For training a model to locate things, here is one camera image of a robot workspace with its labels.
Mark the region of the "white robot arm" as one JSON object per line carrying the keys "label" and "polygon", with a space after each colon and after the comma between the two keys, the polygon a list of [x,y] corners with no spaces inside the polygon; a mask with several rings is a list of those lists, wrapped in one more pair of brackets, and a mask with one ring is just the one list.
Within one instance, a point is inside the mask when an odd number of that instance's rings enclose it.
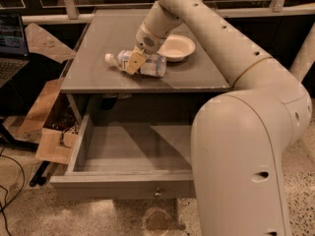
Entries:
{"label": "white robot arm", "polygon": [[232,90],[206,102],[191,128],[191,163],[203,236],[291,236],[283,152],[307,129],[302,83],[204,4],[156,0],[136,34],[130,74],[185,24]]}

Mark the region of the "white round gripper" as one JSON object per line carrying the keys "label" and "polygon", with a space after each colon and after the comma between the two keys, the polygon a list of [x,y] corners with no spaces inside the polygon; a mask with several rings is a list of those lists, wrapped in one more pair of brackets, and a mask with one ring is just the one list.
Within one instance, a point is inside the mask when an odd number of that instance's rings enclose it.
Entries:
{"label": "white round gripper", "polygon": [[135,38],[135,50],[127,61],[126,72],[134,75],[147,61],[146,54],[157,53],[166,40],[166,35],[157,34],[148,29],[145,24],[138,28]]}

